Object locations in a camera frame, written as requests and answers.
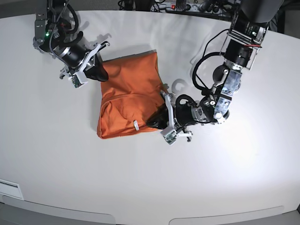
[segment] white table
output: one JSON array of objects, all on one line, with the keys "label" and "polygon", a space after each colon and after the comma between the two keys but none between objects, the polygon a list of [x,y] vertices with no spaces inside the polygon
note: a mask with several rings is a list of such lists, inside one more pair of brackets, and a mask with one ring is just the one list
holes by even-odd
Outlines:
[{"label": "white table", "polygon": [[[80,12],[84,37],[111,46],[104,60],[156,49],[163,82],[201,100],[191,70],[229,23],[159,13]],[[118,224],[166,225],[300,203],[300,40],[268,32],[220,126],[194,126],[169,146],[159,132],[101,140],[99,82],[74,89],[63,67],[32,47],[34,15],[0,19],[0,178],[26,201],[107,213]],[[208,48],[219,51],[225,34]],[[221,65],[199,69],[212,84]]]}]

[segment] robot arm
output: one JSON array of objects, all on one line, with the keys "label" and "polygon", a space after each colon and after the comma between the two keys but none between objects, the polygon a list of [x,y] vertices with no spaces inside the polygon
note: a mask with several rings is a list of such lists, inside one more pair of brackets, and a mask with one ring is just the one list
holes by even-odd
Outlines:
[{"label": "robot arm", "polygon": [[[161,134],[169,144],[177,137],[185,136],[191,141],[192,132],[187,126],[195,124],[221,124],[229,117],[229,106],[233,95],[240,88],[242,69],[251,69],[255,57],[268,29],[269,21],[279,10],[283,0],[243,0],[236,12],[221,52],[205,55],[193,71],[193,84],[204,95],[201,101],[194,101],[190,96],[181,95],[171,104],[172,95],[164,93],[163,105],[147,122],[153,128],[162,129]],[[214,84],[200,86],[197,81],[199,66],[209,57],[224,57],[223,65],[213,73]]]},{"label": "robot arm", "polygon": [[[83,32],[78,32],[79,20],[69,1],[38,1],[33,46],[61,60],[65,67],[61,70],[60,78],[68,77],[76,88],[86,84],[88,78],[105,82],[108,74],[96,54],[109,43],[95,43],[93,49],[80,44]],[[66,12],[72,14],[74,27]]]}]

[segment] screw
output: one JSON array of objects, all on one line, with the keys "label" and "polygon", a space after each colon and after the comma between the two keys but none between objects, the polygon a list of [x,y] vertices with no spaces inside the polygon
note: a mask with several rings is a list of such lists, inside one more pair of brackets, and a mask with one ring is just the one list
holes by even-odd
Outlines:
[{"label": "screw", "polygon": [[220,113],[220,112],[216,112],[216,113],[215,113],[215,119],[217,119],[217,120],[220,119],[220,118],[222,118],[222,116],[223,116],[223,115],[222,115],[222,113]]}]

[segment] orange bag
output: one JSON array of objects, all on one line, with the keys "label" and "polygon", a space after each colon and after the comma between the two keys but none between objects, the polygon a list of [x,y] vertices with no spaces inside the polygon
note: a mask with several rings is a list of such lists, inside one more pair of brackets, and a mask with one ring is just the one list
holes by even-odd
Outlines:
[{"label": "orange bag", "polygon": [[146,126],[146,120],[164,103],[157,53],[116,59],[104,62],[103,66],[109,80],[101,83],[97,135],[107,139],[155,131]]}]

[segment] white label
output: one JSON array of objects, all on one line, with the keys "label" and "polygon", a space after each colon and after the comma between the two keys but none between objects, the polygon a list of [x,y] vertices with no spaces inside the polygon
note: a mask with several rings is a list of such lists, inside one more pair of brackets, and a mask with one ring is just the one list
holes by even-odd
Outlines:
[{"label": "white label", "polygon": [[133,126],[135,127],[135,129],[138,131],[140,130],[139,125],[137,124],[137,121],[133,121]]}]

